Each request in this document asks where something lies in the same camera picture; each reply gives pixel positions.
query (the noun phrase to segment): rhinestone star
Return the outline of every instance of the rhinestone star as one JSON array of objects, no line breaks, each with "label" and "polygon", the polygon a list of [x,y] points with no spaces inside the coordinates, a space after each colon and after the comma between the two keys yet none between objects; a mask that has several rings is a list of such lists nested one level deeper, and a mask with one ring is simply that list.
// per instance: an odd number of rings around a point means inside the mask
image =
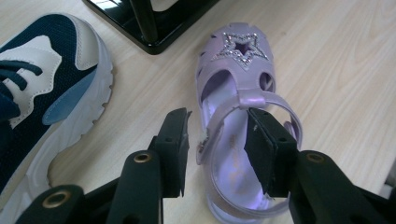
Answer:
[{"label": "rhinestone star", "polygon": [[224,48],[217,53],[212,61],[233,58],[245,70],[248,70],[253,58],[269,61],[267,55],[258,46],[256,34],[237,35],[223,33]]}]

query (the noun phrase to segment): lavender sandal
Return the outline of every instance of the lavender sandal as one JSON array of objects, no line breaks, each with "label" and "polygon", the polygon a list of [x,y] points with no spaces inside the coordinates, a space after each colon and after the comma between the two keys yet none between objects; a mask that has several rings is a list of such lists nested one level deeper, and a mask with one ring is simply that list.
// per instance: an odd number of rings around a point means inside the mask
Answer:
[{"label": "lavender sandal", "polygon": [[197,150],[212,213],[223,223],[254,223],[288,209],[265,196],[244,145],[250,107],[277,105],[290,113],[285,127],[301,145],[302,126],[276,90],[273,55],[257,27],[232,23],[217,30],[196,71],[205,136]]}]

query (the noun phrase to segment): light wooden table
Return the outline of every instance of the light wooden table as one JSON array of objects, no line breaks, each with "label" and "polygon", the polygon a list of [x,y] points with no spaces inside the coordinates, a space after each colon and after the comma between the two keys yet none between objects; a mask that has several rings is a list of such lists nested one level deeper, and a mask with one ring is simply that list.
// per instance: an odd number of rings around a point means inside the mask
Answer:
[{"label": "light wooden table", "polygon": [[[155,1],[166,8],[174,1]],[[222,0],[163,54],[151,56],[82,1],[0,3],[0,43],[33,19],[67,12],[93,25],[114,62],[104,115],[49,169],[53,186],[86,192],[118,177],[125,158],[146,149],[165,115],[192,111],[184,198],[164,200],[166,223],[217,223],[205,203],[195,163],[200,116],[195,97],[197,55],[210,33],[231,21],[257,25],[275,55],[277,93],[304,125],[303,149],[331,156],[352,182],[378,193],[396,157],[396,2]],[[265,223],[292,223],[290,213]]]}]

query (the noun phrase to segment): black plastic part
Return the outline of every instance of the black plastic part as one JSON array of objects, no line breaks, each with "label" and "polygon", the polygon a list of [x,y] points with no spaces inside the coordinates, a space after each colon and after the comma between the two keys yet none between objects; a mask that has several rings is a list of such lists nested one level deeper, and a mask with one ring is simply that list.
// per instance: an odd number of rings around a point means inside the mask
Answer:
[{"label": "black plastic part", "polygon": [[17,223],[87,223],[86,214],[82,188],[64,185],[49,189],[35,198]]},{"label": "black plastic part", "polygon": [[375,211],[382,215],[389,223],[396,223],[396,201],[392,198],[392,194],[388,199],[382,198],[370,191],[361,189],[361,194],[366,198],[366,200],[375,208]]},{"label": "black plastic part", "polygon": [[85,195],[87,205],[90,208],[89,223],[101,224],[106,222],[118,184],[119,178]]},{"label": "black plastic part", "polygon": [[164,11],[154,11],[150,0],[84,0],[149,54],[163,52],[218,1],[178,0]]},{"label": "black plastic part", "polygon": [[163,223],[162,213],[160,157],[137,151],[124,164],[106,223]]},{"label": "black plastic part", "polygon": [[170,112],[148,150],[156,151],[161,157],[163,171],[163,197],[177,198],[184,195],[189,135],[187,121],[191,112],[181,108]]},{"label": "black plastic part", "polygon": [[[300,152],[295,173],[298,182],[290,192],[290,212],[295,223],[388,223],[325,154]],[[301,209],[304,198],[310,204],[305,210]],[[312,214],[315,214],[314,222],[306,218]]]},{"label": "black plastic part", "polygon": [[298,153],[297,142],[268,112],[248,110],[247,152],[262,190],[271,197],[288,197],[289,173]]}]

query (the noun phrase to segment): navy blue sneaker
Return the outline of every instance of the navy blue sneaker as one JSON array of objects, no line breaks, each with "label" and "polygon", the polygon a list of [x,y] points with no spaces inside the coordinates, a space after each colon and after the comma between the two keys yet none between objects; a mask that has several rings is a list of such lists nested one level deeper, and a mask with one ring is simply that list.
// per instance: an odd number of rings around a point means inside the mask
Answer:
[{"label": "navy blue sneaker", "polygon": [[112,64],[91,26],[39,18],[0,47],[0,223],[49,188],[48,167],[99,119]]}]

